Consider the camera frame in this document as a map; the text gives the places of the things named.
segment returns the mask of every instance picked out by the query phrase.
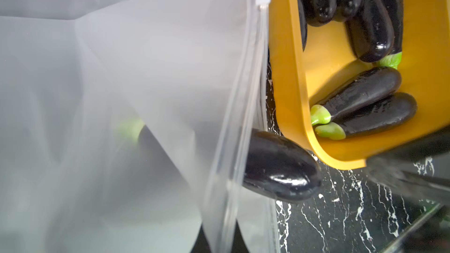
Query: eggplant calyx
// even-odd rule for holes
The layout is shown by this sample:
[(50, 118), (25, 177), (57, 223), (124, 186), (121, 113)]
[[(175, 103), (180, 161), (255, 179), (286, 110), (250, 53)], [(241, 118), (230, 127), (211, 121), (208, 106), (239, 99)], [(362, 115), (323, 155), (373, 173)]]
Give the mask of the eggplant calyx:
[(330, 138), (331, 140), (342, 140), (346, 137), (344, 129), (334, 122), (318, 126), (314, 130), (319, 137)]
[(377, 65), (397, 69), (398, 65), (400, 64), (400, 61), (401, 61), (401, 52), (398, 52), (396, 54), (387, 55), (383, 59), (379, 60), (377, 62)]
[(142, 119), (130, 119), (124, 123), (121, 123), (118, 131), (124, 138), (127, 138), (137, 144), (140, 132), (144, 126), (145, 123)]
[(331, 121), (331, 114), (322, 105), (315, 104), (311, 107), (311, 124), (327, 124)]

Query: clear plastic bag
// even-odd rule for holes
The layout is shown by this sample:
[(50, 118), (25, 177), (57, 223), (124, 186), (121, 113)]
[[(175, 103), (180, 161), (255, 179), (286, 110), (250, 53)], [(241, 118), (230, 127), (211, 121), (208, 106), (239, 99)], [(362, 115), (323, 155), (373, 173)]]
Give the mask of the clear plastic bag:
[[(148, 249), (155, 220), (139, 227), (144, 198), (113, 200), (141, 189), (119, 180), (141, 168), (127, 163), (140, 152), (118, 132), (140, 117), (188, 183), (211, 249), (228, 252), (267, 10), (256, 0), (126, 0), (89, 13), (121, 0), (45, 1), (0, 1), (2, 15), (46, 18), (0, 17), (0, 243), (17, 240), (18, 252)], [(169, 192), (155, 191), (143, 197)], [(198, 228), (196, 213), (178, 218)]]
[[(261, 70), (259, 97), (256, 99), (256, 111), (253, 128), (267, 131), (266, 114), (266, 75), (267, 63)], [(250, 253), (279, 253), (278, 217), (275, 201), (242, 187), (238, 222), (242, 237)]]

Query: yellow container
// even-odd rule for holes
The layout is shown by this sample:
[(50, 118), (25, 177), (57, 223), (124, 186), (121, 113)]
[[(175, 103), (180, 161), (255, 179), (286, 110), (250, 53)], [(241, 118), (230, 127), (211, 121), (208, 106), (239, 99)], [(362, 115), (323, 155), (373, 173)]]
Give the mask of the yellow container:
[(369, 69), (354, 56), (345, 25), (308, 25), (301, 49), (297, 0), (272, 0), (269, 49), (281, 132), (310, 149), (327, 165), (342, 169), (365, 166), (365, 159), (450, 123), (450, 31), (448, 0), (404, 0), (401, 92), (414, 96), (417, 114), (407, 123), (372, 136), (332, 141), (316, 138), (310, 106), (348, 78)]

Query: countertop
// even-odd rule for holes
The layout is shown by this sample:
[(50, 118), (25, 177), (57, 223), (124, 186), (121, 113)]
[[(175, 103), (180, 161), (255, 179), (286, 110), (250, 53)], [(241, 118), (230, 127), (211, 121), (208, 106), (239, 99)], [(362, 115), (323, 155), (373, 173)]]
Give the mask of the countertop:
[[(280, 134), (271, 67), (267, 71), (269, 130)], [(408, 200), (369, 181), (363, 169), (341, 171), (318, 160), (320, 193), (302, 204), (277, 201), (282, 253), (379, 252), (434, 202)], [(433, 160), (415, 164), (419, 174), (434, 173)]]

